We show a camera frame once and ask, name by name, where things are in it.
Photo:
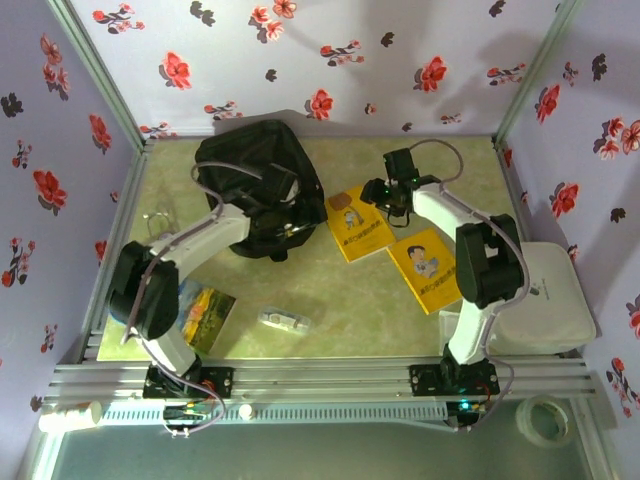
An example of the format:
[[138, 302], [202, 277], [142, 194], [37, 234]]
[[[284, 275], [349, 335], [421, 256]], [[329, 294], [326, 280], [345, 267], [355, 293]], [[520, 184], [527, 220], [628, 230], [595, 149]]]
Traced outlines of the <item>yellow book with bag print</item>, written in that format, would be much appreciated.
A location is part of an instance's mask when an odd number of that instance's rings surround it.
[[328, 227], [345, 260], [352, 263], [386, 249], [396, 238], [379, 210], [360, 199], [355, 186], [325, 200]]

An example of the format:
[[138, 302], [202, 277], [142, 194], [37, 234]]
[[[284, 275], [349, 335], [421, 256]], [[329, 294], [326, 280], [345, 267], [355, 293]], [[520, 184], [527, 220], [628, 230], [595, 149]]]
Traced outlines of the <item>black backpack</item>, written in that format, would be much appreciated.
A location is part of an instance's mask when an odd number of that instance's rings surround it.
[[197, 179], [219, 194], [225, 204], [233, 205], [226, 199], [226, 180], [232, 173], [261, 173], [267, 166], [282, 166], [299, 180], [300, 193], [288, 204], [285, 235], [250, 236], [248, 232], [246, 239], [230, 246], [241, 257], [284, 261], [289, 250], [302, 246], [327, 220], [324, 190], [316, 170], [294, 132], [280, 120], [259, 121], [205, 139], [196, 151], [195, 162]]

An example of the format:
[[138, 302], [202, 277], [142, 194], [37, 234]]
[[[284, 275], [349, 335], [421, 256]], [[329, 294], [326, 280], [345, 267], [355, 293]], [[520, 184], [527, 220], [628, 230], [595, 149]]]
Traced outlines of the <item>yellow book with boy print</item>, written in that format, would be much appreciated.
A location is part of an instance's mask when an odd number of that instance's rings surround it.
[[426, 314], [462, 298], [454, 256], [434, 229], [397, 241], [387, 252]]

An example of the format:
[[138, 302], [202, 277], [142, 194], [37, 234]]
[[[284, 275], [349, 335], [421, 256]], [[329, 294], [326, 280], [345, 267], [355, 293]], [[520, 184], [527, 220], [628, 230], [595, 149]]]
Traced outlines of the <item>clear pencil case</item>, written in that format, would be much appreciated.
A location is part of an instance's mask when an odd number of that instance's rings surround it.
[[270, 328], [299, 335], [308, 334], [312, 327], [309, 318], [272, 306], [264, 307], [257, 320]]

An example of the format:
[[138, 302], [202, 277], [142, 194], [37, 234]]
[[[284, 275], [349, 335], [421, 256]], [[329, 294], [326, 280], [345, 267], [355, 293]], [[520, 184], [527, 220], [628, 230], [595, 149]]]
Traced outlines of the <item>Animal Farm book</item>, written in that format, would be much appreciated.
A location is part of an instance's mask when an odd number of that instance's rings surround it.
[[189, 346], [208, 354], [235, 304], [235, 297], [185, 279], [179, 286], [176, 325]]

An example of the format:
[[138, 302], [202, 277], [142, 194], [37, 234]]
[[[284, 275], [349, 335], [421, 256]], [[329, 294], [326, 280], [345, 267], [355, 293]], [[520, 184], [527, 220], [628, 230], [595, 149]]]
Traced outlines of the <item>white plastic container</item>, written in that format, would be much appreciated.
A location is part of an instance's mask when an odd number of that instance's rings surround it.
[[523, 242], [521, 251], [530, 274], [529, 293], [498, 315], [490, 351], [553, 355], [593, 341], [595, 322], [568, 253], [550, 242]]

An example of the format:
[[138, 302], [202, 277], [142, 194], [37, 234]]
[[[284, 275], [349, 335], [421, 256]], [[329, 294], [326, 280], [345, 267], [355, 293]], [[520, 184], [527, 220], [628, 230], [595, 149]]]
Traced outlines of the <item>small circuit board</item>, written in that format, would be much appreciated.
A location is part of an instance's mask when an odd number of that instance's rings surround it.
[[455, 433], [470, 433], [486, 417], [487, 409], [483, 402], [460, 400], [447, 402], [445, 424]]
[[168, 405], [162, 412], [164, 428], [173, 438], [188, 438], [203, 429], [212, 418], [210, 404], [202, 402]]

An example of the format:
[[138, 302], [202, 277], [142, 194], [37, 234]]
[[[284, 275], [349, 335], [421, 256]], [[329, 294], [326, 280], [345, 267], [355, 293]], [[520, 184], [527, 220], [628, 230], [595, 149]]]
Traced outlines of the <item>clear tape roll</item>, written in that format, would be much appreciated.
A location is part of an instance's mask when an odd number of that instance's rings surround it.
[[562, 448], [577, 434], [571, 410], [563, 401], [550, 395], [522, 401], [516, 409], [515, 419], [519, 432], [539, 448]]

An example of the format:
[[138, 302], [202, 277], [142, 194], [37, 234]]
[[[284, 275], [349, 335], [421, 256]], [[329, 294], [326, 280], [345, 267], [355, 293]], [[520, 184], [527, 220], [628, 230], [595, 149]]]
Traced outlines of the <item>aluminium side rail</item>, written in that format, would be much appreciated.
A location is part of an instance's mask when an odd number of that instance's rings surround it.
[[146, 150], [133, 157], [131, 168], [120, 193], [114, 222], [107, 239], [106, 251], [99, 266], [83, 323], [78, 360], [80, 364], [97, 361], [103, 332], [109, 318], [107, 294], [119, 252], [127, 243], [134, 223], [139, 190], [143, 182], [148, 157], [149, 154]]
[[504, 156], [504, 153], [505, 153], [504, 143], [500, 142], [496, 135], [493, 135], [491, 137], [491, 143], [492, 143], [492, 148], [495, 151], [498, 163], [500, 165], [502, 175], [504, 177], [509, 199], [513, 207], [514, 216], [518, 225], [520, 238], [522, 241], [529, 241], [530, 231], [522, 210], [523, 204], [521, 203], [521, 199], [520, 199], [520, 194], [521, 194], [520, 184], [517, 179], [514, 179], [512, 177], [510, 168], [507, 166], [505, 156]]

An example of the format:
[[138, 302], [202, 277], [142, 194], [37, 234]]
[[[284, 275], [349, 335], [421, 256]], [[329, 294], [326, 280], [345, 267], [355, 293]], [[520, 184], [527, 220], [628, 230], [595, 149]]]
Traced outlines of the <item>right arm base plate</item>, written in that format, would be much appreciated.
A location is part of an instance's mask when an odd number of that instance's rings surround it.
[[488, 361], [455, 366], [416, 364], [409, 367], [412, 395], [419, 396], [494, 396], [500, 393], [495, 366]]

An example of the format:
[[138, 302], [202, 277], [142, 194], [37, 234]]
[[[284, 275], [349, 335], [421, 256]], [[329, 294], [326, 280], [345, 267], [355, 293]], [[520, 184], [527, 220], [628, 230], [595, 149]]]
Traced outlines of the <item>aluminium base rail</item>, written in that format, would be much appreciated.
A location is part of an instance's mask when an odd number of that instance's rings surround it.
[[[221, 359], [210, 367], [233, 371], [230, 401], [262, 403], [415, 401], [413, 365], [437, 366], [436, 357]], [[146, 362], [85, 362], [59, 365], [43, 393], [46, 404], [67, 401], [138, 400], [143, 395]], [[586, 363], [557, 356], [506, 357], [496, 376], [507, 399], [538, 394], [589, 398], [596, 382]]]

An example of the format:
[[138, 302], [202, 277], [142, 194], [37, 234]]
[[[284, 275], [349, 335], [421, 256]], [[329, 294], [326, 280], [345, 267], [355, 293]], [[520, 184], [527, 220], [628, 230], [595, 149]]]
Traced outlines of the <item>aluminium frame post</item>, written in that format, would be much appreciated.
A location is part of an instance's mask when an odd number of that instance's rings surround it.
[[145, 140], [98, 49], [70, 0], [45, 0], [92, 77], [131, 145], [142, 152]]
[[534, 89], [535, 83], [543, 75], [555, 51], [561, 46], [578, 11], [588, 0], [562, 0], [544, 39], [537, 49], [532, 62], [527, 67], [520, 87], [503, 116], [497, 131], [492, 136], [495, 149], [507, 139], [524, 108], [525, 101]]

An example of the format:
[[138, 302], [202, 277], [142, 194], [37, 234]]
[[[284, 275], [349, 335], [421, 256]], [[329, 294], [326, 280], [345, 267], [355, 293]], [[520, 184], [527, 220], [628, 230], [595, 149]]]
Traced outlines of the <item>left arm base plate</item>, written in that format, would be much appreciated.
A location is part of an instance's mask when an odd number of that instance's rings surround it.
[[[187, 380], [215, 391], [222, 399], [231, 397], [233, 377], [231, 367], [201, 367], [186, 375]], [[142, 396], [144, 399], [204, 399], [209, 394], [170, 378], [157, 366], [150, 366]]]

